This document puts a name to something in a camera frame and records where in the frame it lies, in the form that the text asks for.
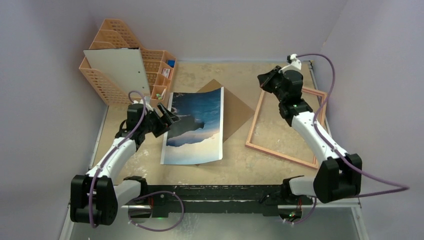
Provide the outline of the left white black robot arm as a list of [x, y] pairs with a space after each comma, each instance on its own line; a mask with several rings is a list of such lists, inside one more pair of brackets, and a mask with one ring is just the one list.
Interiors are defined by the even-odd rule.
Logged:
[[180, 118], [162, 103], [158, 109], [149, 104], [133, 103], [120, 124], [105, 156], [87, 173], [75, 175], [70, 184], [70, 220], [96, 228], [111, 225], [120, 207], [134, 201], [138, 205], [149, 199], [148, 185], [141, 176], [126, 177], [119, 185], [114, 179], [127, 161], [139, 150], [151, 133], [156, 138], [168, 132]]

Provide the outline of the blue mountain photo print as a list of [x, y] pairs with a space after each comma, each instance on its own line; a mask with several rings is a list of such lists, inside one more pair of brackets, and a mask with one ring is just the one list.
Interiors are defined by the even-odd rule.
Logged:
[[223, 87], [207, 92], [173, 92], [168, 110], [179, 120], [164, 134], [162, 165], [200, 165], [223, 159]]

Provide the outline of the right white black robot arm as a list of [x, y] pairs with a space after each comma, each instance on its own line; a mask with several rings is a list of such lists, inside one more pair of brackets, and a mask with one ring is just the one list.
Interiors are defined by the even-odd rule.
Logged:
[[259, 86], [276, 96], [281, 117], [312, 150], [319, 165], [314, 177], [295, 176], [283, 180], [280, 196], [288, 204], [300, 196], [316, 197], [322, 203], [357, 196], [361, 191], [362, 159], [338, 146], [317, 121], [302, 97], [303, 75], [280, 66], [257, 76]]

